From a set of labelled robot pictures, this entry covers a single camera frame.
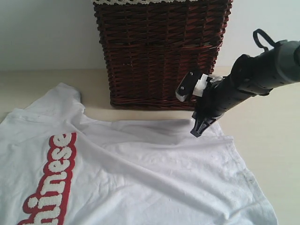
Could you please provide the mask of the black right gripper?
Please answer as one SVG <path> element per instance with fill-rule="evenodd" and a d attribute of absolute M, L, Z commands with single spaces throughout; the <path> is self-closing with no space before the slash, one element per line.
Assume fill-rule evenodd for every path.
<path fill-rule="evenodd" d="M 211 122 L 225 112 L 255 96 L 237 89 L 231 78 L 225 77 L 202 77 L 196 83 L 193 94 L 197 96 L 197 103 L 192 116 L 195 124 L 190 133 L 195 137 L 200 137 Z"/>

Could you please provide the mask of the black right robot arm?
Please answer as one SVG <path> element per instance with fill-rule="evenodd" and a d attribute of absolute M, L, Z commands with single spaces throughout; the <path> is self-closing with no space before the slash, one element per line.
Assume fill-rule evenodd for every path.
<path fill-rule="evenodd" d="M 278 43 L 273 49 L 251 57 L 241 55 L 225 77 L 203 74 L 204 88 L 192 115 L 191 134 L 200 137 L 214 122 L 238 104 L 255 96 L 267 96 L 277 87 L 300 81 L 300 43 Z"/>

